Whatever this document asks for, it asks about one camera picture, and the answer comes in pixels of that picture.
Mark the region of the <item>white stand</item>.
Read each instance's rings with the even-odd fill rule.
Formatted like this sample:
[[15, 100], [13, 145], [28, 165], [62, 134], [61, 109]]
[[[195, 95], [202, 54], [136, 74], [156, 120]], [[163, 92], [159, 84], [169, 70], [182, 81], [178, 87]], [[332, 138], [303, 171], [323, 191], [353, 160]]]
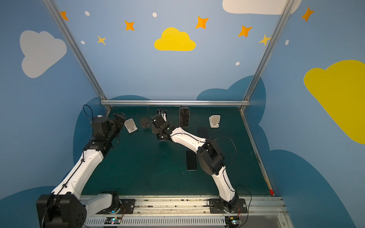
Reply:
[[219, 128], [220, 126], [220, 115], [212, 115], [209, 117], [209, 124], [211, 128]]
[[127, 129], [128, 133], [131, 134], [138, 130], [134, 120], [132, 118], [127, 119], [124, 123], [125, 128]]

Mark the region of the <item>phone silver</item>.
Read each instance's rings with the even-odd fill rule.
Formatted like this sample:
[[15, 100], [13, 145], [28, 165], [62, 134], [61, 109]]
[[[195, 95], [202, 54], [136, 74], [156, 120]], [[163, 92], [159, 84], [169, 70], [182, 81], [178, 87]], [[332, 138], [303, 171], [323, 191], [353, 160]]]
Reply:
[[179, 109], [180, 127], [188, 127], [190, 122], [190, 109], [181, 107]]

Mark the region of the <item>phone dark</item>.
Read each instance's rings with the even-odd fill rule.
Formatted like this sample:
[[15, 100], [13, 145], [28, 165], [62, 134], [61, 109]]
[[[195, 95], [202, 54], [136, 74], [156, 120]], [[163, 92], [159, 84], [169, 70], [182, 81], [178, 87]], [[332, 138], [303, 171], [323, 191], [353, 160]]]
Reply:
[[196, 171], [198, 169], [197, 156], [192, 150], [186, 150], [186, 168], [188, 171]]

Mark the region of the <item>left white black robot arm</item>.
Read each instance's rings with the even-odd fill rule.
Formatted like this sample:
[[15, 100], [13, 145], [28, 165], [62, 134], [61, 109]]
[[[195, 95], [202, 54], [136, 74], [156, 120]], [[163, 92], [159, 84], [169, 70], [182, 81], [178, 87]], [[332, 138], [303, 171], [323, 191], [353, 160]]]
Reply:
[[91, 216], [106, 211], [116, 214], [121, 202], [116, 191], [106, 191], [88, 200], [81, 200], [83, 189], [94, 170], [112, 148], [126, 117], [115, 113], [112, 118], [95, 116], [91, 122], [92, 139], [64, 180], [50, 193], [36, 202], [39, 224], [42, 228], [81, 228]]

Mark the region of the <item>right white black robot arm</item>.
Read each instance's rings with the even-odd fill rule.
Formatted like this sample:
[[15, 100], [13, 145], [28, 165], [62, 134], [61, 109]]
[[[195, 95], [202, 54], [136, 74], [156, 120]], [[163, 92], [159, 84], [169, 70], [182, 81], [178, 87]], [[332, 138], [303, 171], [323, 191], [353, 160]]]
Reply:
[[201, 168], [212, 176], [217, 186], [222, 207], [226, 212], [234, 212], [239, 196], [230, 182], [225, 157], [217, 141], [190, 134], [166, 121], [162, 114], [153, 116], [151, 122], [161, 139], [181, 144], [196, 153]]

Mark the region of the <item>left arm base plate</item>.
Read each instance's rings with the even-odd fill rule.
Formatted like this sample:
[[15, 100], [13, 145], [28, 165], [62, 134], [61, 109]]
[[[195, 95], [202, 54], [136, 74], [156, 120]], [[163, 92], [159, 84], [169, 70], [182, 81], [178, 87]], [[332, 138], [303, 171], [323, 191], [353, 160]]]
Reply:
[[113, 208], [111, 206], [107, 209], [103, 209], [102, 211], [98, 212], [98, 214], [103, 214], [103, 215], [133, 214], [135, 203], [136, 203], [135, 199], [120, 199], [119, 207]]

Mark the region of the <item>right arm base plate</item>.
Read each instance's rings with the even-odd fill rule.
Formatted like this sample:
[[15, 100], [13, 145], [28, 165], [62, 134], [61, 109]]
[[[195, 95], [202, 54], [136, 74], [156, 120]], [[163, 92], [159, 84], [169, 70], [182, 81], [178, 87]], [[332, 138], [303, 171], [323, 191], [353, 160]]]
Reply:
[[208, 199], [207, 206], [211, 214], [247, 214], [248, 204], [245, 199], [238, 199], [235, 204], [230, 205], [223, 202], [222, 199]]

